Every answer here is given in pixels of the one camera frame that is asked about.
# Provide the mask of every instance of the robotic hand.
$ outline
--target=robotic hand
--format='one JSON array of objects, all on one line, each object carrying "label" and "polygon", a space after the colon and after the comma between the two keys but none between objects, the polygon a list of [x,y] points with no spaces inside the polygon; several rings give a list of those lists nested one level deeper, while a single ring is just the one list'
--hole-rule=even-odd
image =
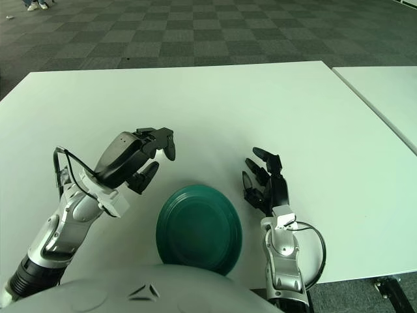
[{"label": "robotic hand", "polygon": [[[104,151],[94,171],[70,151],[56,148],[53,161],[60,195],[58,209],[45,222],[7,282],[1,293],[0,308],[58,285],[91,224],[103,211],[121,217],[129,208],[116,188],[126,182],[138,194],[146,189],[159,164],[153,162],[141,173],[137,171],[159,149],[164,150],[168,159],[175,159],[172,130],[142,128],[120,133]],[[58,153],[65,154],[69,170],[59,168]],[[81,180],[87,190],[76,181],[70,158],[83,166]]]},{"label": "robotic hand", "polygon": [[287,183],[281,174],[280,157],[256,147],[253,153],[266,162],[267,171],[250,158],[245,162],[255,174],[256,181],[265,187],[264,191],[253,188],[245,171],[242,177],[245,200],[266,215],[261,221],[263,250],[266,255],[266,297],[286,312],[309,312],[306,286],[297,265],[299,245],[293,235],[298,225],[289,207]]}]

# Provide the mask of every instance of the green frisbee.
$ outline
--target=green frisbee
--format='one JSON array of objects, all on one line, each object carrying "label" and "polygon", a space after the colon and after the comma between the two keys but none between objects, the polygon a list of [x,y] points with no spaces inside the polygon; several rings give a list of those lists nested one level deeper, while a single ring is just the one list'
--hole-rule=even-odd
[{"label": "green frisbee", "polygon": [[156,246],[164,263],[226,275],[242,248],[242,227],[232,203],[216,189],[194,185],[166,201],[156,225]]}]

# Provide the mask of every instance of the white table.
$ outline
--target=white table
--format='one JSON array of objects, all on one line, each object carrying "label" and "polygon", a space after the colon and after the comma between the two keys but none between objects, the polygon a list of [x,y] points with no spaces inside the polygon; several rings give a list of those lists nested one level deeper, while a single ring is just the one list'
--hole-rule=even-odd
[{"label": "white table", "polygon": [[[417,158],[322,62],[235,67],[29,74],[0,103],[1,281],[57,206],[52,151],[62,145],[90,166],[123,130],[169,127],[177,159],[122,219],[100,217],[63,281],[112,267],[160,263],[154,230],[178,188],[213,186],[244,230],[232,279],[264,288],[261,212],[242,196],[253,146],[279,153],[299,220],[323,233],[321,282],[417,270]],[[309,280],[320,261],[312,232],[299,233]]]},{"label": "white table", "polygon": [[333,71],[417,155],[417,67],[336,67]]}]

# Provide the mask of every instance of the white sneaker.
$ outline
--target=white sneaker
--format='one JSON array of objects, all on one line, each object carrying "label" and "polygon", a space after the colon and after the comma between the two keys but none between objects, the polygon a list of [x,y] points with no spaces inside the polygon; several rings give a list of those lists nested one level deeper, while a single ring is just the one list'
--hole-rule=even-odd
[{"label": "white sneaker", "polygon": [[27,8],[28,11],[34,11],[37,8],[39,8],[39,5],[37,2],[32,2],[31,5],[29,5],[29,7]]}]

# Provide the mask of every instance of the triangular logo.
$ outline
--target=triangular logo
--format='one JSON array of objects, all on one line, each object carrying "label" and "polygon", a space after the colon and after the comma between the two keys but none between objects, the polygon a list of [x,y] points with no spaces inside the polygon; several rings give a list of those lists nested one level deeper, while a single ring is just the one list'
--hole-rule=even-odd
[{"label": "triangular logo", "polygon": [[152,284],[145,284],[133,291],[129,296],[129,301],[153,301],[160,297],[158,290]]}]

